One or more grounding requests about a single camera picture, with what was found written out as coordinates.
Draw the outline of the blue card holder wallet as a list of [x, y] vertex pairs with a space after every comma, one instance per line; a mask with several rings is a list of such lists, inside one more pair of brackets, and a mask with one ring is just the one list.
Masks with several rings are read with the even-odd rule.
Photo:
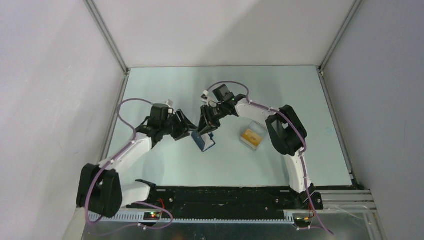
[[197, 132], [192, 132], [191, 137], [202, 153], [216, 145], [214, 135], [212, 133], [200, 135]]

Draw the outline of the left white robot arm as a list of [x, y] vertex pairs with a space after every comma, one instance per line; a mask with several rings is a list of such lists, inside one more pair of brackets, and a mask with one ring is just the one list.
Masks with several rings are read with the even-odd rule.
[[197, 126], [180, 109], [154, 103], [149, 116], [133, 128], [129, 141], [122, 149], [98, 164], [88, 163], [82, 168], [77, 207], [106, 218], [114, 217], [121, 208], [136, 202], [145, 208], [153, 208], [158, 202], [158, 194], [151, 190], [153, 183], [139, 179], [123, 184], [121, 177], [165, 136], [179, 141], [196, 129]]

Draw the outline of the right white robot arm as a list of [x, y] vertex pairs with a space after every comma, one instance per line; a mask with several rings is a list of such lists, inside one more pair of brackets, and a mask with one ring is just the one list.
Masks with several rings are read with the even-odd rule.
[[220, 86], [201, 95], [200, 120], [197, 133], [202, 136], [217, 130], [221, 119], [235, 116], [250, 119], [267, 129], [274, 149], [283, 155], [289, 173], [291, 204], [304, 209], [311, 202], [312, 181], [304, 160], [307, 131], [290, 105], [279, 109], [267, 107], [249, 99], [248, 94], [235, 95], [221, 82]]

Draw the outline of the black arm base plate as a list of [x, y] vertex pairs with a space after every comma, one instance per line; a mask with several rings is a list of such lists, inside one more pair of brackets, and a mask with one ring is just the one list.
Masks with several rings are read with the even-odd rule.
[[311, 187], [311, 199], [288, 186], [156, 187], [146, 203], [164, 207], [174, 218], [274, 220], [289, 210], [323, 210], [321, 194]]

